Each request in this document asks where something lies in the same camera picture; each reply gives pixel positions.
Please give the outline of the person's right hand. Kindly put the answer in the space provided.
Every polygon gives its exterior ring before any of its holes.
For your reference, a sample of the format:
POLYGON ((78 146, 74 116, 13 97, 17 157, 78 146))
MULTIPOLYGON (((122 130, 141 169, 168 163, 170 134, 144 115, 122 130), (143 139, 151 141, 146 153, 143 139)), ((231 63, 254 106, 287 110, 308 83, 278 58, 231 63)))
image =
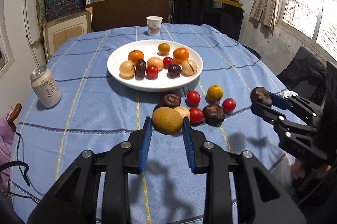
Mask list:
POLYGON ((331 168, 332 167, 330 165, 324 164, 318 169, 312 169, 303 161, 296 158, 295 162, 291 166, 291 175, 295 180, 299 178, 305 178, 305 176, 308 176, 311 173, 315 173, 319 178, 322 178, 330 172, 331 168))

